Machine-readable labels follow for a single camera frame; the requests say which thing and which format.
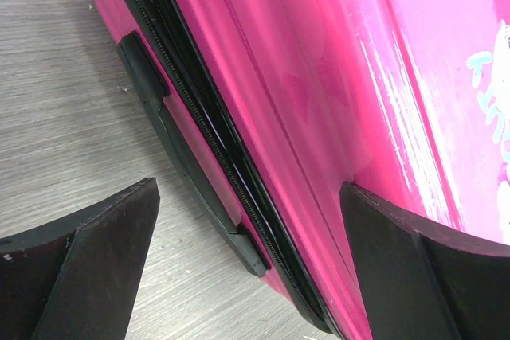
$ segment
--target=zipper track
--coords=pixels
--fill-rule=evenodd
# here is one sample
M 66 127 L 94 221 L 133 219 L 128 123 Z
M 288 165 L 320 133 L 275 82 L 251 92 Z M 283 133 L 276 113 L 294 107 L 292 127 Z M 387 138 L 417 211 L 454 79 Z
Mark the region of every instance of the zipper track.
M 159 35 L 156 31 L 156 28 L 154 27 L 151 19 L 149 18 L 146 10 L 143 7 L 143 3 L 141 0 L 135 0 L 135 3 L 138 7 L 138 11 L 140 12 L 141 16 L 143 17 L 143 21 L 146 24 L 146 27 L 151 32 L 151 37 L 153 38 L 154 42 L 157 45 L 157 50 L 163 55 L 163 58 L 165 60 L 165 64 L 171 71 L 171 78 L 175 82 L 175 85 L 178 87 L 179 95 L 182 97 L 182 101 L 186 105 L 188 111 L 193 116 L 195 123 L 198 125 L 198 128 L 202 132 L 202 135 L 204 136 L 204 139 L 206 140 L 207 144 L 209 145 L 210 149 L 212 150 L 215 158 L 218 160 L 218 163 L 220 164 L 225 176 L 229 180 L 230 185 L 233 187 L 234 192 L 236 193 L 237 197 L 239 198 L 240 202 L 242 203 L 243 207 L 245 208 L 245 211 L 247 212 L 249 219 L 252 221 L 253 225 L 255 226 L 257 232 L 259 233 L 261 239 L 263 240 L 266 249 L 270 253 L 271 257 L 273 258 L 273 261 L 275 261 L 278 266 L 280 267 L 281 271 L 284 273 L 284 276 L 287 278 L 289 283 L 292 286 L 292 289 L 294 290 L 295 295 L 299 298 L 301 303 L 304 305 L 306 310 L 308 311 L 308 314 L 311 316 L 313 321 L 316 324 L 316 321 L 324 323 L 324 320 L 316 313 L 316 310 L 312 307 L 312 305 L 309 303 L 307 298 L 304 296 L 300 285 L 297 283 L 293 273 L 289 270 L 287 263 L 284 261 L 281 251 L 275 247 L 273 241 L 271 240 L 270 235 L 268 234 L 269 224 L 266 219 L 263 218 L 262 211 L 257 207 L 257 203 L 253 201 L 252 194 L 247 190 L 246 183 L 244 180 L 242 180 L 242 176 L 239 174 L 236 174 L 239 169 L 235 164 L 230 163 L 230 161 L 226 160 L 224 150 L 221 148 L 222 145 L 218 144 L 218 141 L 222 141 L 218 137 L 217 130 L 214 129 L 214 126 L 209 127 L 208 122 L 204 119 L 202 116 L 202 113 L 205 111 L 200 111 L 195 103 L 194 98 L 201 99 L 200 95 L 191 95 L 188 87 L 184 84 L 182 81 L 182 77 L 180 76 L 179 70 L 175 67 L 175 64 L 173 60 L 171 59 L 170 54 L 168 53 L 165 45 L 159 38 Z M 166 35 L 171 39 L 172 44 L 174 45 L 175 51 L 178 53 L 182 63 L 185 65 L 186 69 L 188 71 L 190 70 L 187 66 L 186 60 L 183 57 L 181 51 L 179 50 L 179 46 L 176 44 L 174 36 L 172 35 L 172 32 L 170 28 L 168 27 L 168 24 L 165 22 L 164 14 L 157 3 L 156 0 L 153 0 L 153 4 L 155 5 L 155 8 L 157 9 L 159 13 L 159 17 L 161 19 L 161 22 L 163 23 L 163 27 L 165 29 Z M 231 136 L 228 138 L 228 141 L 231 143 L 235 143 L 236 139 Z

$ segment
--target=pink suitcase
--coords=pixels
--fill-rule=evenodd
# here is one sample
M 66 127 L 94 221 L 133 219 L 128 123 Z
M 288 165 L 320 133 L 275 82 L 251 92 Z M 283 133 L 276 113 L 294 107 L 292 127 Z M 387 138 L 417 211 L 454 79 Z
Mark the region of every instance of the pink suitcase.
M 246 268 L 349 340 L 510 337 L 510 0 L 95 0 Z

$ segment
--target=cartoon character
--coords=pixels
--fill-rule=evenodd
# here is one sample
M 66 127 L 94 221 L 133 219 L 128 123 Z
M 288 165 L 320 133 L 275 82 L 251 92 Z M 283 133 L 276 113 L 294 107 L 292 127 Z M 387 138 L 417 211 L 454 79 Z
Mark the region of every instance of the cartoon character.
M 510 119 L 510 25 L 504 20 L 494 43 L 490 87 L 497 109 Z

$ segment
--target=black zipper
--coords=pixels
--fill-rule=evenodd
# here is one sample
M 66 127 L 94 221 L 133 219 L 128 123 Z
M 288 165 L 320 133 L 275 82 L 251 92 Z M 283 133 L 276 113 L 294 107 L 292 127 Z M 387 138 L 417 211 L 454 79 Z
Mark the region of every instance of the black zipper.
M 296 308 L 317 328 L 343 338 L 278 215 L 175 0 L 152 0 L 157 22 L 147 14 L 143 0 L 125 1 L 245 208 Z

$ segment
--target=printed graphic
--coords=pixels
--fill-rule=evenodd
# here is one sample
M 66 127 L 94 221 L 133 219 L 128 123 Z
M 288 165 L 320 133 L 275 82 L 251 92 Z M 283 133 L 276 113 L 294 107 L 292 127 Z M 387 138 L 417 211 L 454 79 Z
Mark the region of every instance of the printed graphic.
M 510 0 L 493 0 L 499 22 L 492 52 L 481 51 L 467 60 L 473 71 L 471 85 L 478 89 L 487 65 L 490 83 L 485 92 L 478 91 L 477 100 L 485 113 L 485 123 L 493 126 L 492 141 L 500 146 L 504 175 L 498 179 L 497 209 L 503 243 L 510 244 Z

